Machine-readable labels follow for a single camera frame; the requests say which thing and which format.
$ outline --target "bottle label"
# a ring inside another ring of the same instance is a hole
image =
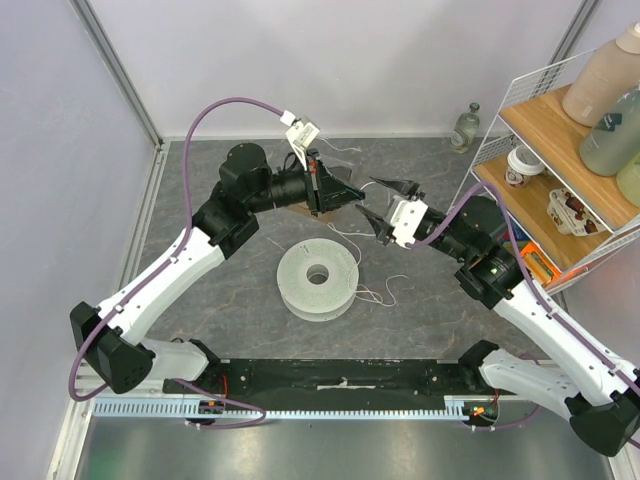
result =
[[[605,113],[593,128],[604,130],[605,132],[615,132],[618,125],[622,125],[621,113]]]
[[[469,137],[467,137],[464,132],[457,129],[453,131],[451,135],[451,145],[456,148],[462,148],[465,147],[467,143],[469,143]]]

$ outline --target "spool hole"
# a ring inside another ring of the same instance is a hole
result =
[[[322,285],[329,278],[329,270],[324,265],[311,265],[307,270],[307,280],[314,285]]]

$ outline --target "plastic bottle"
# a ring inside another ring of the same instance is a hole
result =
[[[469,105],[469,111],[458,117],[456,127],[451,135],[451,150],[454,152],[464,153],[471,147],[471,142],[473,142],[480,126],[480,118],[476,115],[478,110],[480,110],[480,105],[472,103]]]
[[[594,173],[615,175],[640,151],[640,86],[609,107],[580,144],[580,157]]]
[[[640,81],[640,23],[595,51],[562,107],[576,122],[593,127],[606,109]]]
[[[616,182],[625,198],[640,208],[640,152],[622,167]]]

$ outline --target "wooden shelf board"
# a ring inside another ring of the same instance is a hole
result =
[[[505,108],[500,117],[613,231],[629,223],[640,209],[627,201],[615,177],[591,172],[578,153],[589,128],[572,120],[562,108],[569,86]]]
[[[504,179],[506,169],[506,155],[474,167],[482,180],[500,190],[509,211],[561,271],[570,270],[611,235],[609,232],[585,237],[563,235],[547,215],[549,192],[562,188],[562,183],[555,177],[536,175],[526,186],[513,188]]]

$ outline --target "yellow bottle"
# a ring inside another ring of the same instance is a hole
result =
[[[625,198],[640,208],[640,152],[622,167],[616,182]]]

